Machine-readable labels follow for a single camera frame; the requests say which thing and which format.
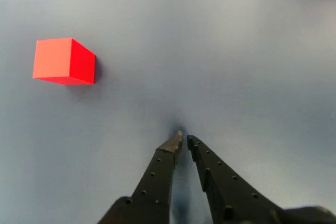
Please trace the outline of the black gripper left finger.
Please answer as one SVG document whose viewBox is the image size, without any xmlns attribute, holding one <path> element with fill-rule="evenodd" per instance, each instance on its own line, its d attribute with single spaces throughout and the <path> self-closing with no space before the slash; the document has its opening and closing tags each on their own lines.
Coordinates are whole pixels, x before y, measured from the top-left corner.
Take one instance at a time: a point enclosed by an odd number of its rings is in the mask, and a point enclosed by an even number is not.
<svg viewBox="0 0 336 224">
<path fill-rule="evenodd" d="M 159 146 L 130 197 L 121 197 L 100 223 L 169 223 L 173 173 L 182 150 L 177 131 Z"/>
</svg>

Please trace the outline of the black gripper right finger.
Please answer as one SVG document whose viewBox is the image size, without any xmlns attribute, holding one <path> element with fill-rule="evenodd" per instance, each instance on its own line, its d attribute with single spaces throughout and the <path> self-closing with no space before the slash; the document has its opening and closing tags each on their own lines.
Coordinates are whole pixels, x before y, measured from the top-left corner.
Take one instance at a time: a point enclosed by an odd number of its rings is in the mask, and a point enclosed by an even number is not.
<svg viewBox="0 0 336 224">
<path fill-rule="evenodd" d="M 329 210 L 314 206 L 283 209 L 240 177 L 204 142 L 187 136 L 213 223 L 335 223 Z"/>
</svg>

